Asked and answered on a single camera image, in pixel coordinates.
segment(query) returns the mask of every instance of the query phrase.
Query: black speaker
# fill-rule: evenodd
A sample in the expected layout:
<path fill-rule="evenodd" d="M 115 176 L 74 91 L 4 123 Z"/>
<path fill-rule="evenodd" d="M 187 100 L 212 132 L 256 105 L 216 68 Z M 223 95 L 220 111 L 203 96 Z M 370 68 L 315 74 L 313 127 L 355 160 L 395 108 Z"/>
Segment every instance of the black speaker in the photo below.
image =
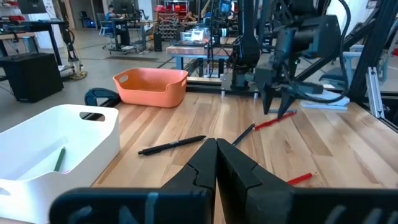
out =
<path fill-rule="evenodd" d="M 154 34 L 154 43 L 155 43 L 154 45 L 155 45 L 156 52 L 163 51 L 162 50 L 162 34 L 159 31 L 157 31 Z"/>
<path fill-rule="evenodd" d="M 54 54 L 20 54 L 0 58 L 17 101 L 35 103 L 63 89 Z"/>

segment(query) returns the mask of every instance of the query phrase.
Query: orange plastic bin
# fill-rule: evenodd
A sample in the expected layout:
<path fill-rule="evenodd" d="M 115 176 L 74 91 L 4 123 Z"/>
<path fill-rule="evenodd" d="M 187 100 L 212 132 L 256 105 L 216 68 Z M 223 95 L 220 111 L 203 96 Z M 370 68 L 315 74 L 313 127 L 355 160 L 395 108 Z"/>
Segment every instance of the orange plastic bin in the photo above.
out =
<path fill-rule="evenodd" d="M 172 108 L 184 99 L 187 76 L 182 70 L 132 68 L 113 80 L 124 103 Z"/>

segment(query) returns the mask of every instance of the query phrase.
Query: red pen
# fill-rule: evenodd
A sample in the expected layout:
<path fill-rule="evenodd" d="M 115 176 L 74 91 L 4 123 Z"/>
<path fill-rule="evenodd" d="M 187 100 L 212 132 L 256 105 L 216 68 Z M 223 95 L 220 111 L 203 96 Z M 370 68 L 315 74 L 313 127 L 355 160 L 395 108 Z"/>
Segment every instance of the red pen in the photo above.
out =
<path fill-rule="evenodd" d="M 293 180 L 290 180 L 287 183 L 290 184 L 290 185 L 295 185 L 295 184 L 298 184 L 300 182 L 303 182 L 304 180 L 311 179 L 311 177 L 312 177 L 312 174 L 311 173 L 307 173 L 307 174 L 305 174 L 303 176 L 294 178 Z"/>
<path fill-rule="evenodd" d="M 290 116 L 295 115 L 296 113 L 297 113 L 297 111 L 292 111 L 292 112 L 289 112 L 289 113 L 283 115 L 283 117 L 282 117 L 281 119 L 275 118 L 275 119 L 272 119 L 272 120 L 270 120 L 270 121 L 266 121 L 266 122 L 264 122 L 264 123 L 262 123 L 262 124 L 259 124 L 259 125 L 255 126 L 255 127 L 254 127 L 254 130 L 257 131 L 258 129 L 271 126 L 271 125 L 273 125 L 274 123 L 277 123 L 277 122 L 279 122 L 279 121 L 282 121 L 283 119 L 286 119 L 286 118 L 288 118 L 288 117 L 290 117 Z"/>

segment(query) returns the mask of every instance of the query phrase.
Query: green marker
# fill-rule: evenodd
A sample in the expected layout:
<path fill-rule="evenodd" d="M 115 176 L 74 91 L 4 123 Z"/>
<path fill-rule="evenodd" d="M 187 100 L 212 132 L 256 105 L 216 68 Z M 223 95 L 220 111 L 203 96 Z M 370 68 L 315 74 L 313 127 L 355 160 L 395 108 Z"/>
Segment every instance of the green marker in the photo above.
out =
<path fill-rule="evenodd" d="M 57 163 L 54 168 L 55 172 L 60 172 L 61 164 L 62 164 L 63 158 L 65 157 L 66 152 L 67 152 L 67 150 L 65 149 L 65 147 L 63 147 L 61 149 L 60 156 L 58 156 L 58 160 L 57 160 Z"/>

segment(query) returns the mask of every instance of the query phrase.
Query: wooden tabletop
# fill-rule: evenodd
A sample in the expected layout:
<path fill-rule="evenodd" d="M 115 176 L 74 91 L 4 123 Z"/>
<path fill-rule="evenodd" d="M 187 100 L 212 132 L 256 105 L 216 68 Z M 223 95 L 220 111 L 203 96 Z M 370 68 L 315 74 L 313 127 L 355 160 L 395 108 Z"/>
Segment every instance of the wooden tabletop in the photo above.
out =
<path fill-rule="evenodd" d="M 232 44 L 235 41 L 235 37 L 230 37 L 230 38 L 221 38 L 221 44 Z M 170 55 L 180 55 L 180 56 L 186 56 L 188 57 L 189 55 L 203 55 L 207 57 L 207 49 L 204 47 L 180 47 L 180 46 L 170 46 L 166 48 L 166 52 Z M 222 56 L 222 57 L 228 57 L 228 55 L 231 55 L 232 53 L 232 48 L 214 48 L 213 53 L 215 56 Z"/>
<path fill-rule="evenodd" d="M 35 33 L 32 32 L 25 32 L 25 33 L 19 33 L 17 34 L 18 38 L 23 38 L 23 37 L 34 37 Z M 0 40 L 9 40 L 9 39 L 13 39 L 14 35 L 13 34 L 4 34 L 4 35 L 0 35 Z"/>
<path fill-rule="evenodd" d="M 278 105 L 275 99 L 272 108 Z M 292 108 L 295 116 L 252 132 L 238 148 L 283 180 L 315 174 L 297 187 L 397 188 L 397 133 L 354 103 L 348 111 Z M 161 187 L 203 142 L 148 157 L 138 151 L 202 134 L 232 142 L 251 123 L 276 117 L 263 115 L 261 100 L 204 93 L 187 93 L 171 109 L 123 103 L 117 109 L 121 150 L 94 187 Z M 215 209 L 215 223 L 224 223 L 219 193 Z"/>

